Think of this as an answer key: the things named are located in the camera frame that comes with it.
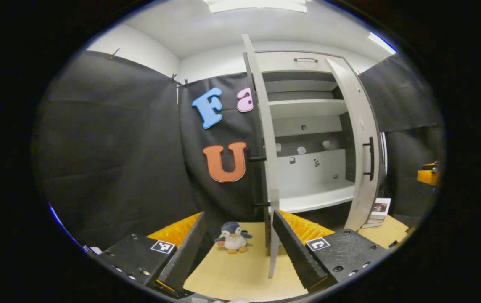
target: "orange letter u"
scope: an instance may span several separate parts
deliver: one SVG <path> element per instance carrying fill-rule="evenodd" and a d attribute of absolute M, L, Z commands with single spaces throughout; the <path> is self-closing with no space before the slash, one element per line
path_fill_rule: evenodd
<path fill-rule="evenodd" d="M 233 159 L 235 161 L 235 169 L 230 173 L 226 173 L 222 168 L 222 158 L 220 157 L 224 148 L 220 145 L 208 146 L 203 149 L 203 153 L 207 158 L 207 167 L 210 177 L 218 182 L 234 182 L 244 176 L 246 167 L 244 166 L 244 149 L 245 142 L 234 142 L 229 144 L 228 148 L 233 151 Z"/>

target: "fluorescent light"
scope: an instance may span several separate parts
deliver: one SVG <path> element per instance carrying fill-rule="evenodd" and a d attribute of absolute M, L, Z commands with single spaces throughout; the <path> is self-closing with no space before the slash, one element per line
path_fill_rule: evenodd
<path fill-rule="evenodd" d="M 396 53 L 396 50 L 392 46 L 390 46 L 390 44 L 388 44 L 385 40 L 382 40 L 374 32 L 371 32 L 368 38 L 373 42 L 377 43 L 379 46 L 381 46 L 385 50 L 387 50 L 387 52 L 389 52 L 390 54 Z"/>
<path fill-rule="evenodd" d="M 241 8 L 282 8 L 306 12 L 306 0 L 203 0 L 213 13 Z"/>

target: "foam letter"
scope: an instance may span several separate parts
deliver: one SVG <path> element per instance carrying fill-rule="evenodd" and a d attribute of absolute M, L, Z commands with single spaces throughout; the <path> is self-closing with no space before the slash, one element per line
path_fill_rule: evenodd
<path fill-rule="evenodd" d="M 217 96 L 222 94 L 219 88 L 212 88 L 196 100 L 192 102 L 192 106 L 198 108 L 200 115 L 203 118 L 203 127 L 207 129 L 222 119 L 222 115 L 215 113 L 212 109 L 221 110 L 222 103 Z"/>
<path fill-rule="evenodd" d="M 244 165 L 245 142 L 234 142 L 228 148 L 233 152 L 235 169 L 226 173 L 222 168 L 222 158 L 220 157 L 224 148 L 220 145 L 208 146 L 203 149 L 207 158 L 207 167 L 210 177 L 218 182 L 235 182 L 244 176 L 246 167 Z"/>
<path fill-rule="evenodd" d="M 239 99 L 239 102 L 237 102 L 237 109 L 239 112 L 249 112 L 254 109 L 254 102 L 252 102 L 250 88 L 244 88 L 244 90 L 238 92 L 237 98 Z"/>

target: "penguin plush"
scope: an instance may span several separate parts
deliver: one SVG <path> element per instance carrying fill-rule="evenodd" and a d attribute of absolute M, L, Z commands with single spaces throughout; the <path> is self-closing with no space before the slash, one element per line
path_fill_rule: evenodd
<path fill-rule="evenodd" d="M 242 230 L 237 222 L 227 222 L 222 225 L 221 230 L 220 238 L 215 239 L 214 242 L 223 242 L 227 253 L 244 253 L 248 250 L 246 238 L 249 239 L 252 236 L 246 230 Z"/>

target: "wall hook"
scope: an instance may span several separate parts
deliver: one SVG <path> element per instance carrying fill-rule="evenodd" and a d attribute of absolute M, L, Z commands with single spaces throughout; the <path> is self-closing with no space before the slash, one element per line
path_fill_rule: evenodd
<path fill-rule="evenodd" d="M 114 58 L 115 54 L 121 50 L 121 48 L 118 48 L 113 54 L 111 54 L 110 60 Z"/>

